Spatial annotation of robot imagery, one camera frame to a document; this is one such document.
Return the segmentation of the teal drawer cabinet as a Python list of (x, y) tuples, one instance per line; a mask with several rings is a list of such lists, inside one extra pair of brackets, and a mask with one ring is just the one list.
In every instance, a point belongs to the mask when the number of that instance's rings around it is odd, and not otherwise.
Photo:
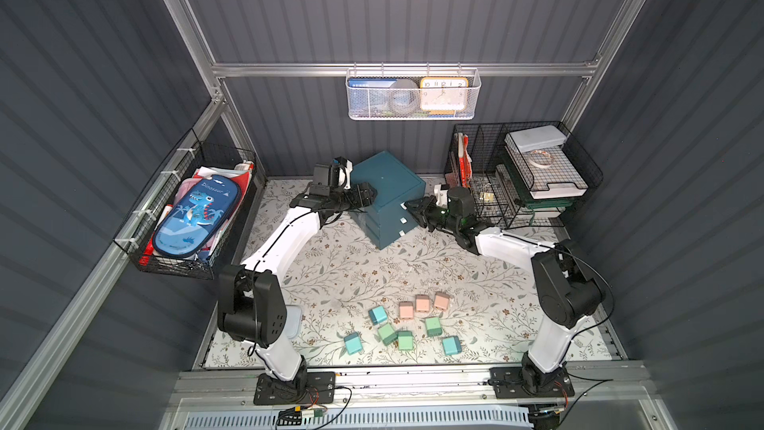
[(418, 226), (405, 203), (422, 198), (426, 184), (389, 151), (355, 164), (351, 183), (368, 183), (377, 191), (370, 207), (364, 208), (363, 213), (351, 212), (350, 217), (378, 250)]

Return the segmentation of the pink plug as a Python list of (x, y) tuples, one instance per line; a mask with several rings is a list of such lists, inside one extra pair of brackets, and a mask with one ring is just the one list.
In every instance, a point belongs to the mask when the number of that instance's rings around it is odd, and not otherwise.
[(413, 302), (400, 302), (399, 319), (402, 321), (413, 320), (415, 318), (415, 307)]
[(431, 312), (431, 299), (427, 295), (417, 295), (414, 300), (414, 305), (417, 314), (428, 314)]
[(451, 297), (444, 292), (435, 292), (433, 298), (433, 307), (440, 311), (449, 310), (451, 304)]

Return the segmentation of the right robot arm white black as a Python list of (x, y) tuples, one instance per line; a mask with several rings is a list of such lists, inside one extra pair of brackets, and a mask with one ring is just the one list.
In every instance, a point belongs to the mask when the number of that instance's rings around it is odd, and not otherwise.
[(403, 208), (429, 232), (453, 236), (458, 245), (475, 255), (499, 259), (533, 274), (539, 306), (540, 329), (523, 355), (519, 377), (511, 382), (531, 395), (558, 388), (568, 377), (567, 352), (575, 338), (589, 330), (585, 320), (607, 299), (615, 298), (607, 280), (583, 258), (577, 244), (531, 241), (479, 218), (471, 190), (452, 187), (446, 204), (427, 195), (406, 201)]

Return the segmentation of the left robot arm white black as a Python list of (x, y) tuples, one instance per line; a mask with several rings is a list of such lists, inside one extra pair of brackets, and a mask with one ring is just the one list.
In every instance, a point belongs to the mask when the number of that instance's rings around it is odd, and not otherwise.
[(318, 231), (343, 213), (362, 211), (373, 204), (376, 189), (365, 182), (353, 184), (352, 171), (352, 162), (344, 157), (316, 165), (312, 181), (292, 199), (284, 219), (265, 243), (219, 275), (218, 330), (250, 346), (264, 362), (267, 376), (286, 384), (302, 384), (306, 360), (286, 334), (288, 306), (282, 281)]

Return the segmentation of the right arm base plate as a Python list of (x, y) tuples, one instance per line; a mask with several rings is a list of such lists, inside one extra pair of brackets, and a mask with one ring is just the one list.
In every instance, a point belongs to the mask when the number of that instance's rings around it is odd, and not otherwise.
[(543, 373), (533, 366), (492, 367), (487, 384), (497, 399), (565, 398), (576, 392), (571, 378), (563, 367)]

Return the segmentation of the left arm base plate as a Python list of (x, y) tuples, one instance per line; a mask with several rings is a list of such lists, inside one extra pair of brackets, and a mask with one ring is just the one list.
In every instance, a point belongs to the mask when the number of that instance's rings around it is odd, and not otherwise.
[(329, 404), (334, 400), (336, 374), (334, 372), (299, 373), (295, 380), (284, 382), (266, 374), (258, 378), (253, 404), (300, 405)]

